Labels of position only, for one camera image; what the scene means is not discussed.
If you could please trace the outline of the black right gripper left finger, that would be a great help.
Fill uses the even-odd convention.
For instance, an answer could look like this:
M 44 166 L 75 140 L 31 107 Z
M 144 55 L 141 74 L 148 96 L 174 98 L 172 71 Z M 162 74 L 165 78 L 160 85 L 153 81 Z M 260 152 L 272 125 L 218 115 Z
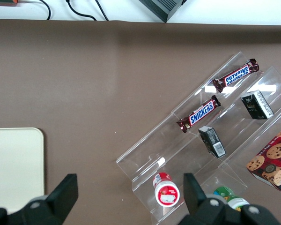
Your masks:
M 61 225 L 78 199 L 77 174 L 68 174 L 44 199 L 35 199 L 11 215 L 13 225 Z

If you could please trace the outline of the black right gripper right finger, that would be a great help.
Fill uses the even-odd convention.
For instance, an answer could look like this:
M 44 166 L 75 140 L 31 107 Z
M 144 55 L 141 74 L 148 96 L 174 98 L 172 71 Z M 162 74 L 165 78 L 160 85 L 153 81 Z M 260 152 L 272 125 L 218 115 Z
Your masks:
M 183 194 L 189 214 L 181 225 L 223 225 L 225 205 L 216 198 L 207 198 L 192 173 L 184 173 Z

